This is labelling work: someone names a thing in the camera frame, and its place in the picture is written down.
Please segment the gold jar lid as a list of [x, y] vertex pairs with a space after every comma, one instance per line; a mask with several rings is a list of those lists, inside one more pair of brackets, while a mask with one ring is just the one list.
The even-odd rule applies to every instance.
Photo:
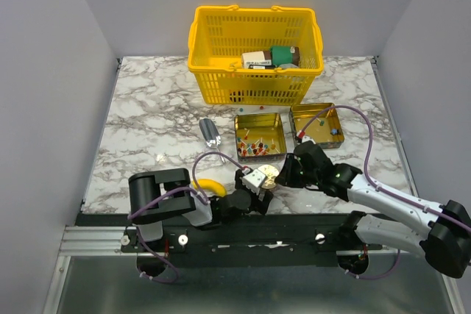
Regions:
[[273, 165], [261, 165], [258, 170], [266, 176], [261, 187], [265, 190], [272, 190], [277, 187], [275, 178], [279, 175], [279, 170]]

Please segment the gold tin lid half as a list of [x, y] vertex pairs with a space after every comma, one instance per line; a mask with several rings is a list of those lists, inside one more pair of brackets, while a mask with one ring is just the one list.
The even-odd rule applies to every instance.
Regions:
[[[306, 134], [312, 137], [323, 149], [338, 149], [344, 142], [344, 135], [341, 129], [338, 113], [335, 109], [330, 109], [321, 113], [334, 105], [334, 103], [316, 103], [293, 105], [288, 114], [294, 145], [298, 145], [298, 132], [314, 117], [318, 117], [305, 130]], [[337, 129], [336, 135], [331, 134], [332, 129]]]

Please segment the candy tin box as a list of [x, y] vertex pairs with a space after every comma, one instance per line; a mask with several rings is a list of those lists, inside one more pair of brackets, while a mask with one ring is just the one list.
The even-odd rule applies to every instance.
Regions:
[[286, 139], [279, 113], [237, 115], [234, 130], [240, 163], [270, 163], [285, 158]]

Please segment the shiny metal scoop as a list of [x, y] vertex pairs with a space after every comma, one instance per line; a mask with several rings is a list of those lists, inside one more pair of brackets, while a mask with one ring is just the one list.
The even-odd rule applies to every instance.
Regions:
[[199, 128], [208, 148], [219, 152], [222, 139], [215, 123], [209, 118], [199, 120]]

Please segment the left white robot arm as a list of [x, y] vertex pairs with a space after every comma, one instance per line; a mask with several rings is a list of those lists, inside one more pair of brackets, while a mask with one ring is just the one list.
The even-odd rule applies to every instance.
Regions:
[[264, 215], [273, 192], [264, 187], [268, 176], [250, 169], [235, 173], [235, 190], [227, 193], [209, 179], [191, 186], [189, 171], [175, 168], [135, 174], [128, 179], [130, 214], [138, 231], [138, 243], [156, 251], [163, 242], [163, 221], [184, 217], [191, 226], [210, 229], [230, 223], [251, 212]]

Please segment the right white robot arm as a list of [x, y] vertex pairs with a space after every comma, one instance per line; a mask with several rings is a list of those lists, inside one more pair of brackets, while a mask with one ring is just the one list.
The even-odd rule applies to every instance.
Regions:
[[276, 183], [287, 188], [315, 186], [327, 196], [360, 204], [385, 217], [352, 213], [339, 230], [347, 249], [378, 244], [424, 257], [448, 277], [459, 279], [470, 264], [470, 215], [457, 201], [427, 201], [381, 185], [359, 168], [332, 163], [311, 141], [287, 154]]

